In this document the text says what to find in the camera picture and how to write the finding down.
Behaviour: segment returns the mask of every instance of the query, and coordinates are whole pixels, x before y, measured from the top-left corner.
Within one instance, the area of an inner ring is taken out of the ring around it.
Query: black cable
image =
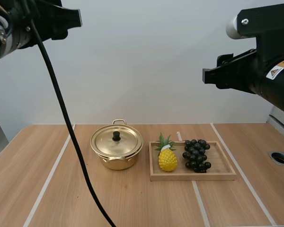
[[[23,0],[23,2],[24,2],[25,11],[29,15],[29,7],[27,5],[27,1]],[[37,45],[38,45],[38,47],[40,49],[40,52],[41,52],[41,54],[43,56],[43,59],[44,59],[45,64],[47,66],[48,72],[50,74],[50,77],[51,77],[51,80],[52,80],[52,83],[53,83],[53,87],[54,87],[55,93],[57,95],[57,98],[58,98],[58,101],[59,101],[59,104],[60,104],[60,107],[61,107],[61,110],[62,110],[62,114],[63,114],[64,120],[65,120],[65,123],[66,123],[66,126],[67,126],[67,129],[68,129],[68,131],[70,133],[71,140],[72,140],[72,142],[74,144],[74,147],[76,149],[76,152],[77,152],[77,155],[78,155],[78,158],[79,158],[79,161],[80,161],[80,165],[81,165],[81,168],[82,168],[82,171],[83,171],[83,175],[84,175],[86,184],[87,184],[87,186],[89,188],[89,191],[91,193],[91,196],[93,197],[96,205],[98,206],[99,210],[101,211],[101,213],[103,214],[105,219],[109,222],[109,224],[112,227],[116,227],[115,224],[113,223],[113,221],[108,216],[108,214],[105,212],[104,208],[102,207],[102,205],[101,205],[99,199],[97,198],[97,195],[96,195],[96,193],[95,193],[95,191],[94,191],[94,189],[93,189],[93,187],[91,185],[91,182],[90,182],[90,179],[89,179],[89,175],[88,175],[85,163],[84,163],[83,155],[81,153],[81,150],[80,150],[79,144],[77,142],[75,133],[74,133],[74,131],[72,129],[71,122],[70,122],[70,119],[69,119],[68,114],[67,114],[67,110],[66,110],[66,107],[65,107],[65,104],[64,104],[64,100],[63,100],[63,97],[62,97],[62,94],[61,94],[61,91],[60,91],[60,88],[59,88],[59,85],[58,85],[58,81],[57,81],[55,72],[53,70],[52,63],[51,63],[51,61],[49,59],[49,56],[48,56],[48,54],[46,52],[46,49],[45,49],[44,45],[43,45],[41,37],[40,37],[40,35],[39,35],[39,33],[38,33],[37,29],[36,29],[36,26],[34,24],[34,20],[33,19],[30,20],[30,26],[31,26],[30,27],[31,31],[35,35]]]
[[[275,116],[273,116],[273,115],[269,115],[272,119],[274,119],[277,123],[279,123],[279,125],[282,127],[282,128],[284,128],[284,124],[279,120],[279,119],[277,119]]]

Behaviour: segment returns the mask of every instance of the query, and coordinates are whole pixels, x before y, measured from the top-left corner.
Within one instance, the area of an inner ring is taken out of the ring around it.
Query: round hole
[[[272,153],[272,154],[271,154],[271,157],[272,157],[276,162],[279,162],[279,163],[284,164],[284,155],[283,155],[283,154],[281,154],[281,153]]]

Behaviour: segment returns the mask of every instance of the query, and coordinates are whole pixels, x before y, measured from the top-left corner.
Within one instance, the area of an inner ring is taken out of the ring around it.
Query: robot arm
[[[0,58],[36,44],[22,0],[0,0]],[[67,30],[82,26],[80,11],[65,9],[60,0],[30,0],[42,41],[65,39]]]
[[[284,4],[242,10],[227,26],[234,39],[256,37],[257,49],[221,55],[203,82],[257,94],[284,111]]]

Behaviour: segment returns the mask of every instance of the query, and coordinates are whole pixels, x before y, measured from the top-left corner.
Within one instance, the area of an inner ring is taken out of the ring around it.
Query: gold pot
[[[143,138],[125,120],[116,119],[111,125],[97,130],[90,139],[90,145],[105,167],[121,170],[131,167],[138,160]]]

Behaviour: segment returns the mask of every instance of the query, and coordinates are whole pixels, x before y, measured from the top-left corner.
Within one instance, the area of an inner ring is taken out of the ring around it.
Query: wooden table
[[[284,225],[284,166],[267,155],[284,151],[284,137],[271,125],[133,125],[144,147],[138,162],[122,171],[103,167],[90,147],[101,126],[76,125],[75,134],[94,189],[118,227]],[[148,141],[160,132],[178,140],[177,131],[183,139],[220,136],[238,179],[150,182]],[[0,154],[0,226],[109,226],[68,139],[65,125],[33,125]]]

